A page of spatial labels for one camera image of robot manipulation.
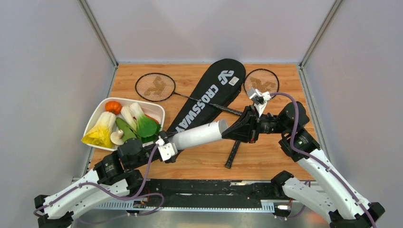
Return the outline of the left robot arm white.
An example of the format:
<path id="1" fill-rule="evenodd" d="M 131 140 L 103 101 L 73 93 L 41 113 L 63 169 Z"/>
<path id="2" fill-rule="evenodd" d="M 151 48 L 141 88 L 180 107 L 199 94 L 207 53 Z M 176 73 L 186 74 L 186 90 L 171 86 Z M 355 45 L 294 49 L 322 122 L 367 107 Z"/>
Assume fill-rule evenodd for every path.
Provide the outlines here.
<path id="1" fill-rule="evenodd" d="M 88 210 L 111 199 L 124 201 L 142 197 L 151 162 L 175 156 L 175 132 L 161 131 L 144 145 L 141 139 L 128 138 L 112 154 L 104 157 L 82 178 L 53 195 L 35 197 L 34 215 L 40 228 L 69 228 Z"/>

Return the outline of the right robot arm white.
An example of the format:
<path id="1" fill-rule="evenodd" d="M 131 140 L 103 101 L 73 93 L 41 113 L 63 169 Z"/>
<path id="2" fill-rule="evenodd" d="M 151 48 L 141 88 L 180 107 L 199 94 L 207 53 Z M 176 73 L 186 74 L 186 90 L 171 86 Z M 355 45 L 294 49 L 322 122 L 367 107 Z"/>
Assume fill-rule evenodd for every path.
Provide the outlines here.
<path id="1" fill-rule="evenodd" d="M 321 215 L 332 228 L 374 228 L 384 207 L 356 191 L 331 164 L 319 143 L 305 130 L 309 121 L 300 102 L 288 103 L 278 115 L 260 114 L 255 105 L 226 112 L 238 116 L 223 133 L 224 139 L 254 143 L 260 134 L 279 133 L 282 151 L 304 168 L 324 190 L 306 187 L 291 173 L 282 171 L 272 179 L 271 192 L 278 199 L 289 197 Z"/>

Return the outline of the white shuttlecock tube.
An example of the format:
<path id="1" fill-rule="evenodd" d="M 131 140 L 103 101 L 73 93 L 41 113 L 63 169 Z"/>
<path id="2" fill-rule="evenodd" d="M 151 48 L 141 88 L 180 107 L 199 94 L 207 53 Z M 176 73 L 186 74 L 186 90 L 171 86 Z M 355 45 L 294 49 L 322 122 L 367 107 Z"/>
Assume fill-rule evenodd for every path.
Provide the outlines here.
<path id="1" fill-rule="evenodd" d="M 222 140 L 222 133 L 228 127 L 227 121 L 222 119 L 177 133 L 169 141 L 177 150 L 185 150 Z"/>

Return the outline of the black racket bag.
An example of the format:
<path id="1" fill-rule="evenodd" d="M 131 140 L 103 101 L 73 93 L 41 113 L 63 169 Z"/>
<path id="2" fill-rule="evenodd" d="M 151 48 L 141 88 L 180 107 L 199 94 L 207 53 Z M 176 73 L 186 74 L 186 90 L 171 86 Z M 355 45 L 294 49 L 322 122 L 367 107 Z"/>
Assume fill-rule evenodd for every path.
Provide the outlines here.
<path id="1" fill-rule="evenodd" d="M 167 132 L 185 130 L 208 124 L 221 113 L 210 104 L 227 107 L 241 92 L 246 78 L 245 66 L 235 59 L 222 59 L 213 63 L 203 74 L 191 99 L 179 111 Z"/>

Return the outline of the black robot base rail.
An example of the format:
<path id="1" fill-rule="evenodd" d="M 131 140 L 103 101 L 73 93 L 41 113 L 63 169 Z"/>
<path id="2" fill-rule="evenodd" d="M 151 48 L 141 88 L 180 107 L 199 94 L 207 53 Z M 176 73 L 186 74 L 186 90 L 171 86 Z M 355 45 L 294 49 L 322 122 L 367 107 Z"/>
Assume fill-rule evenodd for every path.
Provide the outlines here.
<path id="1" fill-rule="evenodd" d="M 140 194 L 147 194 L 147 206 L 165 208 L 257 209 L 264 200 L 292 202 L 269 181 L 150 179 Z"/>

